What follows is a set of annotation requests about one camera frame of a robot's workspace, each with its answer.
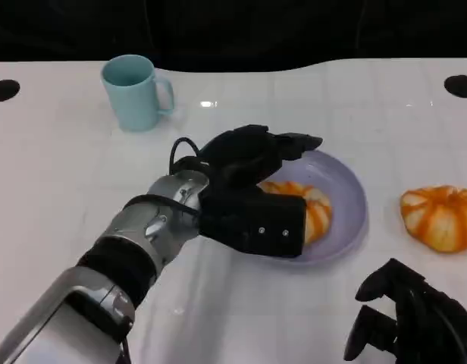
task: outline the light blue mug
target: light blue mug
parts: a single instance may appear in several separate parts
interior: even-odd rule
[[[125,131],[152,129],[161,115],[174,109],[173,87],[170,81],[155,75],[155,66],[141,55],[120,55],[108,61],[101,72],[102,83],[111,106]],[[170,108],[160,108],[156,84],[165,86]]]

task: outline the small pumpkin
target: small pumpkin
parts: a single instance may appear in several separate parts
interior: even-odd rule
[[[306,200],[306,226],[304,246],[324,236],[330,227],[332,208],[330,200],[318,188],[303,186],[297,182],[262,182],[259,185],[267,193],[301,196]]]
[[[467,249],[467,189],[452,186],[409,190],[400,198],[406,229],[438,252]]]

